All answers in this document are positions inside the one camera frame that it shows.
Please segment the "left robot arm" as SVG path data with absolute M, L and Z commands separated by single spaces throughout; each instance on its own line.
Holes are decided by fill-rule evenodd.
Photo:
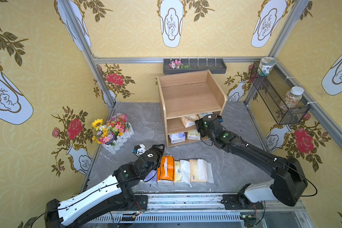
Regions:
M 136 161 L 121 165 L 98 185 L 68 200 L 46 204 L 47 228 L 79 228 L 108 212 L 129 209 L 135 203 L 132 187 L 160 167 L 164 144 L 153 145 Z

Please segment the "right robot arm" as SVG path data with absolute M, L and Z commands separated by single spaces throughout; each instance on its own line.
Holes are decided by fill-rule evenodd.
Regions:
M 207 137 L 218 149 L 237 155 L 271 177 L 271 181 L 246 184 L 237 194 L 237 202 L 247 208 L 259 201 L 278 200 L 286 206 L 296 205 L 308 186 L 300 162 L 294 157 L 274 156 L 248 143 L 241 136 L 223 129 L 222 117 L 207 115 L 196 120 L 201 137 Z

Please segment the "cream tissue pack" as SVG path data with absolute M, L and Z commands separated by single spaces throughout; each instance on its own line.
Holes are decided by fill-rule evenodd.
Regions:
M 198 115 L 183 116 L 183 117 L 179 117 L 179 120 L 181 121 L 182 125 L 185 128 L 189 128 L 195 125 L 195 122 L 199 120 L 199 116 Z

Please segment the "metal base rail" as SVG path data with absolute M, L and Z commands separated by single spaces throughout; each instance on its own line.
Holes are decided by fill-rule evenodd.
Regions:
M 242 206 L 236 193 L 135 194 L 135 200 L 124 206 L 112 197 L 83 213 L 81 205 L 76 203 L 76 198 L 69 203 L 60 203 L 60 227 L 198 222 L 237 222 L 243 228 L 314 227 L 301 201 L 293 207 L 279 201 L 259 201 Z

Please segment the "pale yellow tissue pack bottom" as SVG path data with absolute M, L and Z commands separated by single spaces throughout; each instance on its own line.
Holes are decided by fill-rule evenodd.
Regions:
M 200 133 L 197 130 L 191 130 L 187 132 L 188 140 L 200 140 Z

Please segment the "white purple tissue pack bottom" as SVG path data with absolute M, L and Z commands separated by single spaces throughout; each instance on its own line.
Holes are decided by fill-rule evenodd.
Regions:
M 171 144 L 182 143 L 186 141 L 185 133 L 177 133 L 169 135 Z

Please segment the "small pink flowers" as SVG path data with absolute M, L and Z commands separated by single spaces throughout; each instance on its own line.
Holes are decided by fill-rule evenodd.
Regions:
M 190 65 L 184 65 L 180 60 L 174 60 L 169 63 L 171 69 L 190 69 Z

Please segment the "white orange tissue pack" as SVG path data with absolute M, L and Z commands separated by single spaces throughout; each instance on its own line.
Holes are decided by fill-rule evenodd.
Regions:
M 214 183 L 211 163 L 204 159 L 189 160 L 191 165 L 191 182 Z

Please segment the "green white tissue pack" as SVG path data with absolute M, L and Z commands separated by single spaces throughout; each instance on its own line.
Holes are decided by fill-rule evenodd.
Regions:
M 208 113 L 202 113 L 202 114 L 198 114 L 199 118 L 203 118 L 205 116 L 208 116 L 208 115 L 212 115 L 213 112 L 208 112 Z

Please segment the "grey wall hook rack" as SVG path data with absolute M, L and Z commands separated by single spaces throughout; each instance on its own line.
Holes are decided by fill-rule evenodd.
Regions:
M 225 74 L 227 66 L 221 58 L 178 58 L 184 65 L 190 65 L 190 69 L 171 69 L 169 63 L 177 58 L 163 59 L 163 73 L 178 74 L 195 71 L 209 70 L 212 74 Z

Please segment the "colourful flower bouquet planter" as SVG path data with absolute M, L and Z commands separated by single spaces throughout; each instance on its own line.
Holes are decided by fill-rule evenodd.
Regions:
M 92 123 L 93 142 L 102 145 L 111 154 L 116 154 L 134 134 L 127 119 L 126 114 L 116 114 L 106 122 L 103 119 L 95 120 Z

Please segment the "wooden three-tier shelf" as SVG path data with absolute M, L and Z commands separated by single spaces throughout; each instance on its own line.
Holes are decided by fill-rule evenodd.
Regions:
M 158 76 L 157 82 L 167 147 L 174 146 L 170 135 L 196 129 L 184 127 L 180 117 L 223 113 L 227 96 L 209 70 Z

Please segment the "clear jar with filling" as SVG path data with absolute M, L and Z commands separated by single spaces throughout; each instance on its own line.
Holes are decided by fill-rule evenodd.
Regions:
M 299 86 L 292 87 L 287 93 L 285 98 L 280 102 L 279 107 L 282 110 L 295 108 L 299 101 L 302 99 L 304 89 Z

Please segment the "white lidded jar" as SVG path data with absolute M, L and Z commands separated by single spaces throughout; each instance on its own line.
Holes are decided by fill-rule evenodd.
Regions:
M 259 66 L 257 68 L 257 74 L 261 76 L 268 76 L 272 68 L 276 65 L 276 59 L 273 57 L 263 57 L 260 60 Z

